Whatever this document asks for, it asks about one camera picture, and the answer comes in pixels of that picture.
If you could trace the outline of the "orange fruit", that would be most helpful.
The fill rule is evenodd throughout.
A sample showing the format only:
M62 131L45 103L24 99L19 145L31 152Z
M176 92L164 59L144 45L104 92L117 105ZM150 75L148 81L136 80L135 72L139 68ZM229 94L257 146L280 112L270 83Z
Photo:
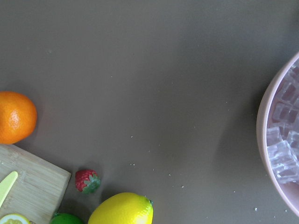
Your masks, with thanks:
M14 144L33 133L37 122L34 103L14 91L0 92L0 142Z

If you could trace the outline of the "yellow plastic knife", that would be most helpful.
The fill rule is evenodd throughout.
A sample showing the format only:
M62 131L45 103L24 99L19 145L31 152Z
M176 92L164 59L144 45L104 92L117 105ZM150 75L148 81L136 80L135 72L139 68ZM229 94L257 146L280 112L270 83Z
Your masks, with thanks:
M12 171L0 182L0 206L2 206L17 178L17 171Z

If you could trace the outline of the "red strawberry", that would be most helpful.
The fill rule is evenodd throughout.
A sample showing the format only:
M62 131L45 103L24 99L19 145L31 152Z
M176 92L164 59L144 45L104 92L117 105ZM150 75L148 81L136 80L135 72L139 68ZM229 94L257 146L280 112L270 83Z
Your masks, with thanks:
M84 194L95 192L101 185L101 180L96 171L83 169L75 173L76 189Z

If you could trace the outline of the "round yellow lemon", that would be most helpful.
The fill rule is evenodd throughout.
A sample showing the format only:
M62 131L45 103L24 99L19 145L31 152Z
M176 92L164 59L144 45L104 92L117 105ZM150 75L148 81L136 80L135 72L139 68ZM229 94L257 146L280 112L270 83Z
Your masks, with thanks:
M116 194L101 203L89 217L89 224L151 224L152 201L131 192Z

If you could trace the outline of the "green lime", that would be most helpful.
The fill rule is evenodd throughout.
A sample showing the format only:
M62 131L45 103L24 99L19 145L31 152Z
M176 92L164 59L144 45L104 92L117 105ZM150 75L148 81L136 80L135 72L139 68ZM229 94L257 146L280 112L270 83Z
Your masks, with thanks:
M50 224L83 224L78 216L69 213L56 213L50 220Z

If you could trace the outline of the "pink ice bucket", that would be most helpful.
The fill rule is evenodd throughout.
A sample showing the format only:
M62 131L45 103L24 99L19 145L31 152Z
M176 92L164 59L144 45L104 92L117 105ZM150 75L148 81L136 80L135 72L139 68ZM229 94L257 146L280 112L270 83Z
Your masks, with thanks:
M283 185L277 182L268 157L266 129L275 93L287 71L298 60L298 58L299 54L296 53L274 76L262 97L256 118L256 140L260 157L267 175L283 201L296 216L299 215L299 186L294 183Z

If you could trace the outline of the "upper lemon slice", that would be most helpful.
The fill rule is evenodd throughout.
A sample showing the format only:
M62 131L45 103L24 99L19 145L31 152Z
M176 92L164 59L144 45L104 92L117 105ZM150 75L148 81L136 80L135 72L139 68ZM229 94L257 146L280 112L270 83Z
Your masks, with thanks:
M30 221L20 214L7 214L0 219L0 224L30 224Z

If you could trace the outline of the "wooden cutting board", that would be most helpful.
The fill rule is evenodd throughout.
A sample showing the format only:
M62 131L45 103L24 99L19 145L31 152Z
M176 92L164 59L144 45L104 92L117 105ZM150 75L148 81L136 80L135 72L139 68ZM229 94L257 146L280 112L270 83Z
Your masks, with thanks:
M4 200L1 217L20 214L48 224L58 211L71 174L15 145L0 146L0 178L16 171L18 178Z

